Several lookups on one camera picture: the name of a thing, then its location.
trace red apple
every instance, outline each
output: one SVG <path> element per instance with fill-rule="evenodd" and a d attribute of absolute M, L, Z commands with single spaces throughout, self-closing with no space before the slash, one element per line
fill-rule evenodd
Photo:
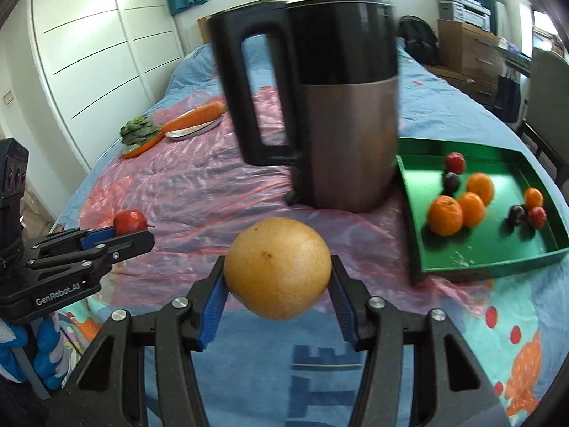
<path fill-rule="evenodd" d="M 451 152 L 445 157 L 445 169 L 447 172 L 460 175 L 466 170 L 466 161 L 460 152 Z"/>
<path fill-rule="evenodd" d="M 115 236 L 143 231 L 147 225 L 148 221 L 146 217 L 138 210 L 123 210 L 122 212 L 118 212 L 113 220 Z"/>
<path fill-rule="evenodd" d="M 547 221 L 547 214 L 543 207 L 534 207 L 529 211 L 527 217 L 530 221 L 531 228 L 542 229 Z"/>

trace blue gripper pad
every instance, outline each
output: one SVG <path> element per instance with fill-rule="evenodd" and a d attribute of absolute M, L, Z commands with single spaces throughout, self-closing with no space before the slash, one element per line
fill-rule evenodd
<path fill-rule="evenodd" d="M 330 282 L 328 283 L 328 292 L 330 293 L 332 305 L 334 306 L 336 318 L 338 319 L 344 340 L 355 345 L 358 342 L 356 314 L 334 267 L 332 267 L 332 274 L 330 276 Z"/>
<path fill-rule="evenodd" d="M 221 273 L 213 284 L 211 293 L 201 312 L 200 334 L 197 338 L 201 350 L 205 350 L 209 342 L 215 337 L 228 293 L 223 273 Z"/>
<path fill-rule="evenodd" d="M 102 228 L 92 231 L 87 234 L 85 239 L 81 241 L 81 246 L 83 250 L 92 249 L 93 246 L 97 244 L 104 243 L 107 239 L 115 237 L 115 227 L 109 226 L 109 228 Z"/>

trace black backpack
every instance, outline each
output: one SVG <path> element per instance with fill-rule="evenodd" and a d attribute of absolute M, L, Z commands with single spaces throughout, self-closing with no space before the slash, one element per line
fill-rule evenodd
<path fill-rule="evenodd" d="M 397 35 L 405 39 L 405 51 L 419 64 L 440 64 L 438 39 L 425 21 L 415 16 L 403 16 Z"/>

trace kettle handle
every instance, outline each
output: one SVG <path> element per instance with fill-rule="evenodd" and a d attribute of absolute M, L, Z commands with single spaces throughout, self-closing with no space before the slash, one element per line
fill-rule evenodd
<path fill-rule="evenodd" d="M 285 2 L 264 2 L 214 15 L 208 28 L 243 160 L 258 166 L 297 164 L 308 130 L 301 130 L 307 125 L 301 119 L 304 108 Z M 281 100 L 286 140 L 279 145 L 267 145 L 261 139 L 241 51 L 246 38 L 260 34 L 268 38 Z"/>

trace green tray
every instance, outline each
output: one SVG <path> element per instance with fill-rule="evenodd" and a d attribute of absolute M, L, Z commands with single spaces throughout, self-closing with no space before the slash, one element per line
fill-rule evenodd
<path fill-rule="evenodd" d="M 492 178 L 496 194 L 480 225 L 442 237 L 427 227 L 427 210 L 442 192 L 445 156 L 455 151 L 467 162 L 455 197 L 466 191 L 466 181 L 476 172 Z M 404 207 L 413 282 L 425 274 L 463 282 L 523 273 L 558 262 L 569 251 L 569 236 L 557 207 L 523 153 L 480 144 L 399 138 L 397 162 L 408 200 Z M 526 223 L 512 228 L 506 220 L 509 208 L 523 203 L 523 193 L 530 186 L 542 192 L 547 212 L 548 223 L 539 231 Z"/>

